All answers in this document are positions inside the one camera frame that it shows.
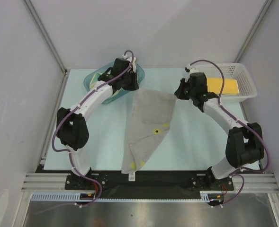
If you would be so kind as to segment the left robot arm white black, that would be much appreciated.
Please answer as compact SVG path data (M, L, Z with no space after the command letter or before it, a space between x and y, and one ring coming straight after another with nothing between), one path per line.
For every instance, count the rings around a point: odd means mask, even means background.
M56 129L52 137L55 152L68 152L72 172L77 175L75 183L81 189L88 189L92 177L87 175L90 165L84 160L81 150L89 140L87 120L107 99L121 90L135 91L137 82L136 57L117 58L113 66L99 75L89 92L71 108L61 107L57 111Z

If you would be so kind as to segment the grey towel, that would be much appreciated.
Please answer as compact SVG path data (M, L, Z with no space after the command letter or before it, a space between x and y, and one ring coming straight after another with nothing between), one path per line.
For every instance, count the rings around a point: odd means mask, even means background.
M162 91L135 91L126 122L122 174L134 175L156 151L170 129L176 99Z

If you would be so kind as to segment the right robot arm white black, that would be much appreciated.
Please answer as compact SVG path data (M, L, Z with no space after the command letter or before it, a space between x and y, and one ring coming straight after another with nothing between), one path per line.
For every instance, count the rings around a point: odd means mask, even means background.
M241 168L264 158L262 130L258 123L238 120L220 102L220 96L207 89L207 78L194 72L182 78L174 95L180 100L191 100L202 113L211 117L227 134L225 157L206 171L206 186L217 190L223 179Z

